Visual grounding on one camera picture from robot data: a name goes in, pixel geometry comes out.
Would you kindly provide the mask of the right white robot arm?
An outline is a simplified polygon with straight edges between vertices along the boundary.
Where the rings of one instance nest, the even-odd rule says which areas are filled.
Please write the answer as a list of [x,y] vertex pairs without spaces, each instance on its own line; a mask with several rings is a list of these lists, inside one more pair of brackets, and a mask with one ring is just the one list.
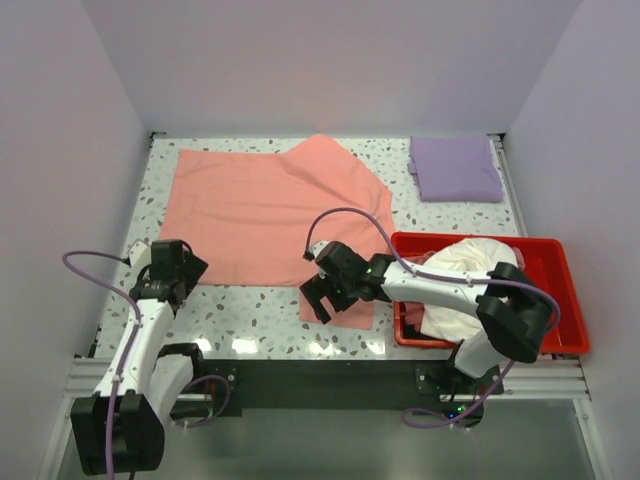
[[451,272],[403,259],[397,251],[364,259],[339,241],[305,250],[316,274],[300,291],[323,324],[358,302],[421,303],[471,316],[479,332],[462,340],[445,369],[448,386],[469,392],[502,361],[536,361],[546,334],[560,319],[558,302],[517,266],[497,263],[488,272]]

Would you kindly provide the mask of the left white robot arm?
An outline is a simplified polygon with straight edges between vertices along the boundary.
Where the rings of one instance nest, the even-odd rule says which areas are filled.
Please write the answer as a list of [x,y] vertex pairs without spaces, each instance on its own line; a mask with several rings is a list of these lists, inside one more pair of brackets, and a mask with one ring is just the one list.
[[165,426],[179,394],[200,390],[207,368],[195,343],[167,344],[166,334],[208,265],[183,240],[134,243],[123,264],[135,275],[125,331],[93,392],[70,418],[87,475],[152,471],[164,455]]

